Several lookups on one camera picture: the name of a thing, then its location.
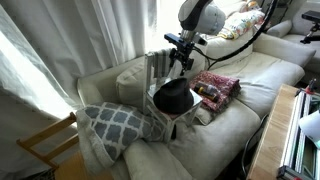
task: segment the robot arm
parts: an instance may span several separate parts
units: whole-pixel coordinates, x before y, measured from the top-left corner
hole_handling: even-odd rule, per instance
[[[189,55],[194,44],[206,44],[199,34],[216,35],[224,26],[225,14],[211,2],[212,0],[186,0],[178,14],[183,29],[180,37],[171,33],[164,36],[169,43],[177,47],[170,53],[170,66],[173,66],[175,60],[179,60],[182,64],[180,75],[192,67],[193,59],[190,59]]]

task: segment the sunlight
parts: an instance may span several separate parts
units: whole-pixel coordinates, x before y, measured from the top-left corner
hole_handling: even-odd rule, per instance
[[[164,35],[172,33],[178,36],[182,28],[180,26],[178,13],[183,0],[171,1],[161,0],[157,1],[157,21],[152,28],[146,30],[146,46],[147,51],[159,50],[162,48],[173,48],[174,45],[170,44],[164,39]]]
[[[44,74],[39,71],[0,31],[0,50],[6,58],[4,63],[12,66],[12,72],[16,73],[19,82],[10,82],[10,87],[14,87],[13,92],[21,96],[22,99],[36,105],[58,118],[65,117],[73,109],[49,83]],[[31,93],[25,93],[21,89],[30,89]]]

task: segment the cable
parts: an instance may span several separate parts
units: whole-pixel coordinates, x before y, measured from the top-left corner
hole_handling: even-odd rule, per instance
[[[265,1],[265,0],[263,0],[263,1],[261,2],[261,6],[260,6],[261,8],[262,8],[262,7],[263,7],[263,5],[264,5],[264,1]]]
[[[259,128],[256,130],[256,132],[253,133],[253,135],[249,138],[249,140],[247,141],[245,147],[244,147],[244,150],[243,150],[243,154],[242,154],[242,157],[241,157],[241,169],[242,169],[242,172],[244,174],[244,177],[246,178],[247,177],[247,171],[246,171],[246,168],[245,168],[245,165],[244,165],[244,160],[245,160],[245,157],[246,157],[246,153],[247,153],[247,150],[248,150],[248,147],[250,145],[250,142],[251,140],[253,139],[253,137],[260,131],[260,129],[264,126],[265,124],[265,120],[268,118],[269,114],[266,114],[262,120],[261,120],[261,123],[260,123],[260,126]]]
[[[204,53],[198,48],[198,50],[196,50],[198,53],[200,53],[201,55],[203,55],[204,57],[206,57],[207,59],[210,59],[210,60],[213,60],[213,61],[217,61],[217,62],[221,62],[221,61],[224,61],[224,60],[227,60],[229,58],[232,58],[233,56],[239,54],[240,52],[242,52],[243,50],[245,50],[246,48],[248,48],[262,33],[262,31],[266,28],[267,24],[269,23],[270,19],[271,19],[271,16],[276,8],[278,4],[278,0],[272,0],[271,2],[271,6],[269,6],[269,10],[267,12],[267,15],[265,16],[265,20],[264,22],[262,23],[261,27],[258,29],[258,31],[252,36],[252,38],[247,42],[245,43],[242,47],[240,47],[239,49],[235,50],[234,52],[228,54],[228,55],[225,55],[225,56],[222,56],[218,59],[214,59],[214,58],[211,58],[211,57],[208,57],[206,55],[204,55]],[[215,63],[213,64],[210,64],[209,63],[209,66],[208,66],[208,70],[214,65]]]
[[[281,23],[281,22],[282,22],[282,20],[283,20],[283,18],[286,16],[287,11],[288,11],[289,6],[291,5],[291,3],[292,3],[292,0],[291,0],[289,3],[287,3],[286,10],[285,10],[285,11],[284,11],[284,13],[282,14],[282,16],[281,16],[281,18],[280,18],[280,20],[279,20],[279,23]]]

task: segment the red patterned pillow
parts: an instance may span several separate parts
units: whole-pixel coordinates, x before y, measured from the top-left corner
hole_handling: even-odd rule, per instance
[[[217,75],[209,71],[201,71],[193,78],[189,83],[190,88],[194,89],[198,82],[213,85],[220,91],[220,96],[216,102],[200,95],[203,98],[201,107],[211,112],[213,117],[225,110],[231,99],[236,97],[241,89],[239,79]]]

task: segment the wooden chair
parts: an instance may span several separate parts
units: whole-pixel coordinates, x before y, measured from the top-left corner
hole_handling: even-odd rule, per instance
[[[61,164],[57,164],[53,159],[66,151],[71,146],[79,142],[78,134],[73,135],[67,140],[63,141],[56,148],[47,154],[41,154],[37,152],[33,147],[42,141],[48,139],[49,137],[55,135],[61,130],[67,128],[71,124],[76,122],[76,116],[74,113],[58,121],[49,127],[43,129],[42,131],[32,135],[26,139],[18,139],[16,142],[23,149],[27,150],[29,153],[33,154],[35,157],[40,159],[42,162],[49,165],[54,170],[55,180],[64,179],[77,179],[77,180],[112,180],[113,177],[109,170],[105,170],[97,176],[90,175],[84,165],[83,157],[80,151],[73,154],[70,158],[63,161]]]

